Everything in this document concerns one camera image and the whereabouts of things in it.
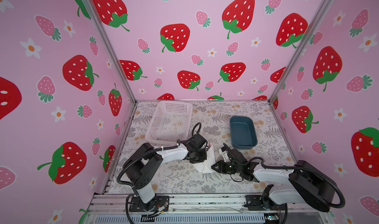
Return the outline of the teal plastic utensil tray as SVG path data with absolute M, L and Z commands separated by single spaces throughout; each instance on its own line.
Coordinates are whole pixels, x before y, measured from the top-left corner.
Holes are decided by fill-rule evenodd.
M 257 146 L 257 134 L 251 118 L 245 116 L 231 117 L 230 131 L 231 144 L 234 148 L 240 150 L 250 150 Z

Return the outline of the white plastic mesh basket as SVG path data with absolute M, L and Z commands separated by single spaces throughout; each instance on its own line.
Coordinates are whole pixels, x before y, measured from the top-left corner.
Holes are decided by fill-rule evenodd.
M 159 145 L 173 145 L 178 139 L 187 140 L 192 108 L 192 104 L 186 102 L 159 102 L 149 124 L 146 140 Z

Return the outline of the aluminium corner frame post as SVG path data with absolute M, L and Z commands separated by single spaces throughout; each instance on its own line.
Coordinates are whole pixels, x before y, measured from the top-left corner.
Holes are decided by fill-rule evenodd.
M 104 30 L 104 27 L 103 27 L 103 23 L 101 22 L 98 14 L 97 14 L 97 11 L 96 11 L 96 8 L 93 4 L 93 1 L 92 0 L 82 0 L 83 1 L 83 4 L 85 6 L 85 8 L 87 9 L 90 17 L 91 17 L 91 20 L 95 26 L 95 29 L 104 45 L 104 48 L 109 56 L 109 59 L 111 60 L 113 66 L 114 66 L 114 70 L 116 71 L 122 85 L 123 85 L 123 88 L 125 90 L 125 92 L 127 93 L 128 97 L 130 98 L 130 101 L 131 101 L 131 104 L 132 105 L 136 105 L 137 104 L 137 100 L 131 90 L 131 87 L 129 86 L 128 84 L 128 80 L 124 74 L 124 71 L 121 67 L 121 64 L 119 63 L 119 60 L 114 52 L 114 49 L 112 47 L 112 44 Z

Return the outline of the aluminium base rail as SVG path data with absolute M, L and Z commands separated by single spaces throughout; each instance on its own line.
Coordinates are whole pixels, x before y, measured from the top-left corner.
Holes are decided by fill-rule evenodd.
M 85 224 L 335 224 L 332 213 L 307 204 L 288 204 L 288 210 L 250 211 L 244 193 L 169 194 L 168 209 L 149 218 L 148 212 L 127 211 L 128 194 L 95 195 L 84 217 Z

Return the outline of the right aluminium corner post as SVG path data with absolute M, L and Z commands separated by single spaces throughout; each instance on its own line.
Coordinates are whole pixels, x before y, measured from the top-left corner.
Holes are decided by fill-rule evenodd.
M 286 83 L 287 79 L 290 77 L 294 67 L 296 66 L 297 62 L 302 56 L 303 50 L 307 47 L 309 44 L 309 40 L 311 39 L 311 36 L 313 35 L 314 31 L 317 30 L 319 25 L 321 24 L 323 18 L 327 14 L 328 10 L 330 9 L 331 5 L 333 4 L 334 0 L 322 0 L 320 3 L 320 6 L 318 7 L 317 11 L 315 12 L 315 15 L 313 16 L 312 21 L 310 22 L 304 37 L 301 39 L 299 45 L 297 46 L 297 49 L 294 51 L 292 57 L 290 58 L 286 69 L 284 73 L 282 74 L 282 77 L 280 78 L 279 83 L 277 84 L 275 90 L 272 93 L 271 98 L 268 100 L 269 105 L 272 106 L 274 100 L 279 95 L 281 89 L 283 88 L 284 84 Z

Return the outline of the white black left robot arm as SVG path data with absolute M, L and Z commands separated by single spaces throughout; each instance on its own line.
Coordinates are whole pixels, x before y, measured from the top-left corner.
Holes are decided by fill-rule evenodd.
M 116 182 L 132 188 L 133 200 L 142 206 L 142 210 L 149 212 L 160 209 L 169 200 L 169 197 L 165 197 L 163 201 L 159 201 L 151 184 L 161 165 L 185 160 L 198 166 L 200 171 L 205 168 L 210 145 L 200 135 L 200 130 L 201 123 L 198 122 L 188 140 L 179 139 L 173 146 L 154 147 L 150 143 L 144 143 L 124 163 Z

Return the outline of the white paper napkin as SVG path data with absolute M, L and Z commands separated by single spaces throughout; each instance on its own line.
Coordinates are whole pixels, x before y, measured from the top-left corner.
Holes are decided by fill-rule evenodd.
M 214 173 L 215 171 L 211 168 L 212 165 L 216 163 L 215 161 L 215 152 L 214 152 L 214 146 L 209 143 L 208 144 L 209 149 L 206 153 L 207 159 L 200 163 L 193 164 L 193 167 L 202 174 L 208 174 L 208 173 Z

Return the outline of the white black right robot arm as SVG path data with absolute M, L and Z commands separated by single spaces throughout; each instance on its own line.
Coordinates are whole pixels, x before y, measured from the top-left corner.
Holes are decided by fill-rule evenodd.
M 345 207 L 345 198 L 335 181 L 306 161 L 299 160 L 293 166 L 266 165 L 263 158 L 247 160 L 240 151 L 231 149 L 227 144 L 219 152 L 224 159 L 211 166 L 214 171 L 238 174 L 250 182 L 284 185 L 277 189 L 266 187 L 261 196 L 265 209 L 275 204 L 305 203 L 317 211 L 327 213 L 331 208 Z

